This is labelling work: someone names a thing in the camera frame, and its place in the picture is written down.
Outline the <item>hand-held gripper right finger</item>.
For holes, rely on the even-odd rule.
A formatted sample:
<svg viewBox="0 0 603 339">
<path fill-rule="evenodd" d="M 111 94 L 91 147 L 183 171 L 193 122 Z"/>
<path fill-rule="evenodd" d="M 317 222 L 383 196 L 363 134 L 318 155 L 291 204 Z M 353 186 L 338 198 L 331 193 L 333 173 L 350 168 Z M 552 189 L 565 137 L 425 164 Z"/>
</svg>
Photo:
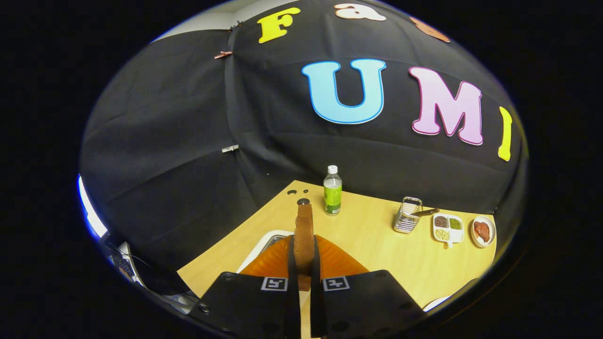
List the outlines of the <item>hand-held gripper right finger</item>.
<svg viewBox="0 0 603 339">
<path fill-rule="evenodd" d="M 315 240 L 310 334 L 320 339 L 394 339 L 427 313 L 387 270 L 323 278 Z"/>
</svg>

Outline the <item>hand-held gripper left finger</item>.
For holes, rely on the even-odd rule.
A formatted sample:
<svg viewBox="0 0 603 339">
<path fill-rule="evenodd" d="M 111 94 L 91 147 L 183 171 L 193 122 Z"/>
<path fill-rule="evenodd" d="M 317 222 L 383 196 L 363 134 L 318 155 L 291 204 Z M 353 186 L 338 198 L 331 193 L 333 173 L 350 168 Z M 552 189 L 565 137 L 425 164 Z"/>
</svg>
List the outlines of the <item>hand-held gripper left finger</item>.
<svg viewBox="0 0 603 339">
<path fill-rule="evenodd" d="M 286 273 L 223 272 L 190 311 L 190 318 L 218 339 L 299 339 L 299 281 L 293 245 L 285 250 Z"/>
</svg>

